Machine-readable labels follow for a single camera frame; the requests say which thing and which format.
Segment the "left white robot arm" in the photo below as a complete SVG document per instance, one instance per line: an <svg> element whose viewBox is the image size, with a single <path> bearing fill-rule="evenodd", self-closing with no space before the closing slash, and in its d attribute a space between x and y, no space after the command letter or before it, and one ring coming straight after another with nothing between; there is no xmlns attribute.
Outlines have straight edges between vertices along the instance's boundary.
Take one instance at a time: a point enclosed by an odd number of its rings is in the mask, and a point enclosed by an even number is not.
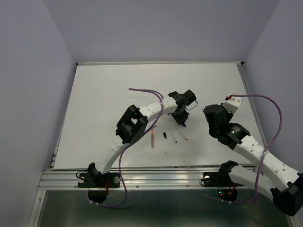
<svg viewBox="0 0 303 227"><path fill-rule="evenodd" d="M164 115L170 115L177 124L184 125L189 116L188 106L198 103L191 90L183 94L174 91L167 96L150 89L144 92L154 94L158 101L142 107L131 105L127 108L116 125L116 136L111 142L109 155L90 163L85 171L76 173L79 188L118 188L121 174L110 170L116 161L121 162L123 153L153 130Z"/></svg>

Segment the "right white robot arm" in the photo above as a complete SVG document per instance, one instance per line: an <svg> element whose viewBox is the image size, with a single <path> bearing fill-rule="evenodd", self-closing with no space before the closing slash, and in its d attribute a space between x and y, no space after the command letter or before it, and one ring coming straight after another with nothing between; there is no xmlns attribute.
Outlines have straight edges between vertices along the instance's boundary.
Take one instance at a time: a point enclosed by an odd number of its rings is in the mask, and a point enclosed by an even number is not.
<svg viewBox="0 0 303 227"><path fill-rule="evenodd" d="M273 201L284 214L294 216L303 206L303 175L265 150L250 132L238 123L231 123L233 112L226 104L203 109L209 134L231 150L249 160L260 172L245 170L235 162L218 172L222 184L230 182L253 189Z"/></svg>

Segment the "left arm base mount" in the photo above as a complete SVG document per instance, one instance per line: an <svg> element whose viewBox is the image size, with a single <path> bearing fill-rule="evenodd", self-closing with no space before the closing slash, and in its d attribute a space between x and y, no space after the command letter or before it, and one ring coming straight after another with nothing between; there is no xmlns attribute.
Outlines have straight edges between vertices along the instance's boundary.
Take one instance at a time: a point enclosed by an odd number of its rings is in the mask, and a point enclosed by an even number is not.
<svg viewBox="0 0 303 227"><path fill-rule="evenodd" d="M121 177L119 173L102 174L96 169L96 164L89 164L85 171L75 174L79 188L119 188Z"/></svg>

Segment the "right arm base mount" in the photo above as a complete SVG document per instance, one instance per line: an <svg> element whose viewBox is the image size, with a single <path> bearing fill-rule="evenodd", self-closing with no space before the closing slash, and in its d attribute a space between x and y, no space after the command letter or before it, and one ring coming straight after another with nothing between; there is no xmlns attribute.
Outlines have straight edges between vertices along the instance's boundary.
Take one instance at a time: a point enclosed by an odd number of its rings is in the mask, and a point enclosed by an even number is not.
<svg viewBox="0 0 303 227"><path fill-rule="evenodd" d="M235 166L239 164L234 161L227 161L221 164L216 172L204 172L200 184L204 187L229 187L233 185L233 181L229 177L229 173Z"/></svg>

